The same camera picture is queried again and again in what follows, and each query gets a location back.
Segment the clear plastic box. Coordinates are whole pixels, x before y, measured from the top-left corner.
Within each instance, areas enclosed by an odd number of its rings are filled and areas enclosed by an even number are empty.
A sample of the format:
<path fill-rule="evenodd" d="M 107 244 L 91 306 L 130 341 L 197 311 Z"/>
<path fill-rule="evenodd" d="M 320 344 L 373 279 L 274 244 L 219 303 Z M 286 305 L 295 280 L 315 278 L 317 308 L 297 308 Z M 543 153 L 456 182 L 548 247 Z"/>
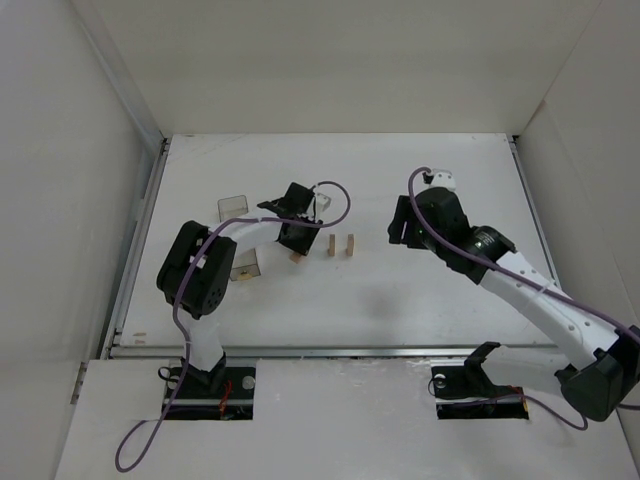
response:
<path fill-rule="evenodd" d="M 219 221 L 221 223 L 239 218 L 249 213 L 249 205 L 245 195 L 237 195 L 219 199 L 217 202 Z M 236 253 L 230 272 L 232 282 L 249 280 L 261 275 L 256 249 L 249 249 L 242 244 L 243 235 L 249 224 L 233 223 L 223 234 L 232 238 L 236 243 Z"/>

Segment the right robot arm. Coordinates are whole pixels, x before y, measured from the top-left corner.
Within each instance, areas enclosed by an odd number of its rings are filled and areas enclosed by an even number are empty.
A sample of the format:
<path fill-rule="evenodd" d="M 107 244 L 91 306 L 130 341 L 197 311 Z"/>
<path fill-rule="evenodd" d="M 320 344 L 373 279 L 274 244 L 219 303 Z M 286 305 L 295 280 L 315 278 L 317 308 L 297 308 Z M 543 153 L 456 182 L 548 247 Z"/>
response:
<path fill-rule="evenodd" d="M 639 330 L 609 323 L 536 272 L 515 245 L 489 226 L 469 224 L 457 195 L 430 187 L 401 195 L 389 241 L 429 250 L 455 273 L 495 295 L 544 333 L 557 351 L 518 351 L 486 341 L 463 362 L 432 370 L 437 398 L 494 399 L 532 388 L 558 395 L 602 422 L 639 384 Z"/>

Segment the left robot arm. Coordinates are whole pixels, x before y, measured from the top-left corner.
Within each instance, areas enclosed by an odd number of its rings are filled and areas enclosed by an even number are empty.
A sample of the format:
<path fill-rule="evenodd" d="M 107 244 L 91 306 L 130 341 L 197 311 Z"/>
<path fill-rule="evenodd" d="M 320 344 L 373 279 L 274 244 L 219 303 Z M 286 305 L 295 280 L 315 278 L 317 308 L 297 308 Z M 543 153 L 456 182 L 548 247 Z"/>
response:
<path fill-rule="evenodd" d="M 156 280 L 184 338 L 180 394 L 213 396 L 222 388 L 226 354 L 217 327 L 203 318 L 222 303 L 236 258 L 273 242 L 307 255 L 330 203 L 326 195 L 293 182 L 284 196 L 260 202 L 214 228 L 194 220 L 183 224 Z"/>

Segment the white foam front board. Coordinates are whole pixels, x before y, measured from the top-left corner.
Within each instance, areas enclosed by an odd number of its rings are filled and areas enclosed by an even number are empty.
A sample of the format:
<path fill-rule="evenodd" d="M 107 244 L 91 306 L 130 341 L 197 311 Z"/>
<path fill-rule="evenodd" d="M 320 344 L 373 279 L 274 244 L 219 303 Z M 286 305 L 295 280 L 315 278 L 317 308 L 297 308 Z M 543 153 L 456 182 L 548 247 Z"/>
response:
<path fill-rule="evenodd" d="M 155 360 L 90 363 L 57 475 L 114 479 L 634 479 L 620 422 L 441 420 L 411 360 L 262 360 L 249 421 L 168 421 Z"/>

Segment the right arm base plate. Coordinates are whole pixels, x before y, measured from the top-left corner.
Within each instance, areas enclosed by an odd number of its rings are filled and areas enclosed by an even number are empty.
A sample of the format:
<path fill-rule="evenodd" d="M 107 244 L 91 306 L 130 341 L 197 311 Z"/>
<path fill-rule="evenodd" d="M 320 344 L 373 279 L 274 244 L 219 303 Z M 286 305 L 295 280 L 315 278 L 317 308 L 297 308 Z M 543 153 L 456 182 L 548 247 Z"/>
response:
<path fill-rule="evenodd" d="M 432 366 L 428 391 L 436 399 L 439 420 L 529 419 L 523 389 L 495 385 L 481 368 Z"/>

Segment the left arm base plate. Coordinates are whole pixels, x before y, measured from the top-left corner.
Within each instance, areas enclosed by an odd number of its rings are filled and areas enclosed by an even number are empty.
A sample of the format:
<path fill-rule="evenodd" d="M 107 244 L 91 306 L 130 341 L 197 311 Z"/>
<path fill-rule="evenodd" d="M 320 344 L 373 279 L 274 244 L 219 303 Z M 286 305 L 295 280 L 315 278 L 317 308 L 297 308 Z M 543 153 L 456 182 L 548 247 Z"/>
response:
<path fill-rule="evenodd" d="M 226 366 L 217 369 L 212 379 L 197 379 L 187 373 L 177 388 L 181 367 L 160 367 L 158 376 L 165 382 L 160 407 L 169 410 L 166 420 L 245 421 L 254 416 L 256 368 Z"/>

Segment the front aluminium rail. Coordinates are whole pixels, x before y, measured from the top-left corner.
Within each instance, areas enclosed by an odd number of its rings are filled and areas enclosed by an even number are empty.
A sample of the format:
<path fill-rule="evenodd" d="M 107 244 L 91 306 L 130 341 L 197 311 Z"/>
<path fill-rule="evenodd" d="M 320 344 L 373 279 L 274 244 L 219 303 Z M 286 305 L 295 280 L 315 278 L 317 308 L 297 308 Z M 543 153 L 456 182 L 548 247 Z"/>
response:
<path fill-rule="evenodd" d="M 103 354 L 103 359 L 162 359 L 183 355 L 180 346 L 113 346 Z M 275 347 L 275 346 L 231 346 L 224 348 L 233 358 L 422 358 L 422 357 L 466 357 L 475 348 L 462 347 Z"/>

